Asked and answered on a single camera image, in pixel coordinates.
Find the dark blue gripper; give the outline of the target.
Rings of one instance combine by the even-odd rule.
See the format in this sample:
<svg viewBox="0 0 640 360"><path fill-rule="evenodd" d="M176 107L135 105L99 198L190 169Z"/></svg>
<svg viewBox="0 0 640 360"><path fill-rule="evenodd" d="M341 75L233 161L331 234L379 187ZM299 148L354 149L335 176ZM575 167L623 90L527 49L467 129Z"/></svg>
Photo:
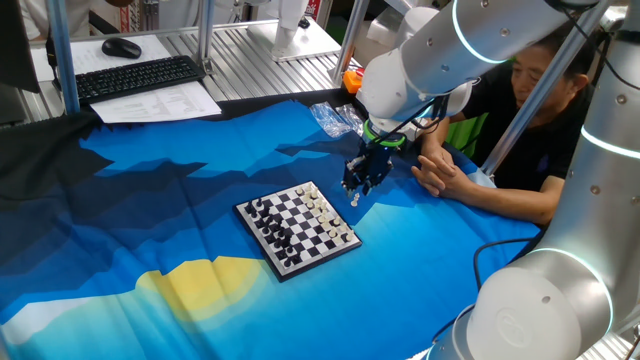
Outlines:
<svg viewBox="0 0 640 360"><path fill-rule="evenodd" d="M341 184L347 197L352 198L361 184L362 194L368 196L393 169L391 156L396 152L396 147L362 142L358 157L345 162Z"/></svg>

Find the person's right hand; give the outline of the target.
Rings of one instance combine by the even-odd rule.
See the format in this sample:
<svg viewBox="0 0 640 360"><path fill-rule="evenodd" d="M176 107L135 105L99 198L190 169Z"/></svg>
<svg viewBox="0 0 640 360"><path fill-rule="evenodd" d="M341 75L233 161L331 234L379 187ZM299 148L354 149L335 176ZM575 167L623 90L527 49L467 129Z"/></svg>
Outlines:
<svg viewBox="0 0 640 360"><path fill-rule="evenodd" d="M433 162L443 173L454 176L455 163L452 155L438 143L424 143L421 154Z"/></svg>

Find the person's left hand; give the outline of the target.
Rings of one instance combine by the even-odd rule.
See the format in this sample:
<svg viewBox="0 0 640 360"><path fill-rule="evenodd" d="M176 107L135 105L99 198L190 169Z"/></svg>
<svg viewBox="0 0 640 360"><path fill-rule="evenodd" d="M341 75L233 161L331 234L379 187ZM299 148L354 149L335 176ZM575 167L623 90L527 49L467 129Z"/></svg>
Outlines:
<svg viewBox="0 0 640 360"><path fill-rule="evenodd" d="M435 197L462 201L476 188L459 169L455 169L454 175L447 175L437 166L413 166L411 170L417 182Z"/></svg>

